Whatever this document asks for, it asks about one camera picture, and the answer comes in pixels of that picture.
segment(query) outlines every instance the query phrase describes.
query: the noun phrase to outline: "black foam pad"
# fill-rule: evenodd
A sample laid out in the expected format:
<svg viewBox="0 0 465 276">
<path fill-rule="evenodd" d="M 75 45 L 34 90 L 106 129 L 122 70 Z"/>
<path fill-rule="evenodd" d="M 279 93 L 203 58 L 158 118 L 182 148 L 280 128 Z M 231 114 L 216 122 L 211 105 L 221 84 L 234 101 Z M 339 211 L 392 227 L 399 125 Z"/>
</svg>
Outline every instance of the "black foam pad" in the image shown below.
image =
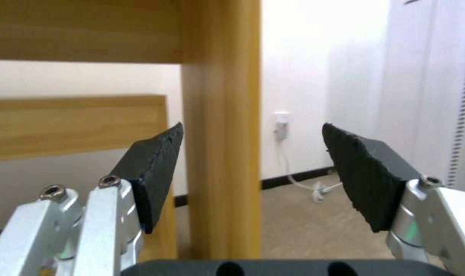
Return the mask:
<svg viewBox="0 0 465 276">
<path fill-rule="evenodd" d="M 323 138 L 353 207 L 372 231 L 389 230 L 406 182 L 420 173 L 384 142 L 328 123 Z"/>
<path fill-rule="evenodd" d="M 157 224 L 178 159 L 181 123 L 147 140 L 135 142 L 111 174 L 132 183 L 139 221 L 149 234 Z"/>
</svg>

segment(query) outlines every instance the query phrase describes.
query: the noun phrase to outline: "wall socket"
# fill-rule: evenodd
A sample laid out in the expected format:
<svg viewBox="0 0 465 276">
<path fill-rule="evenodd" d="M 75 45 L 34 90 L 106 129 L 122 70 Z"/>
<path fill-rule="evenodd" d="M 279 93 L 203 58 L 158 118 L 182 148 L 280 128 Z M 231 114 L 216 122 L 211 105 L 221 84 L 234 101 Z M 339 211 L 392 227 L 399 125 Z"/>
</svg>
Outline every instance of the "wall socket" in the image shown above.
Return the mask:
<svg viewBox="0 0 465 276">
<path fill-rule="evenodd" d="M 289 133 L 289 112 L 288 111 L 276 111 L 275 112 L 275 138 L 277 141 L 283 141 L 287 139 Z"/>
</svg>

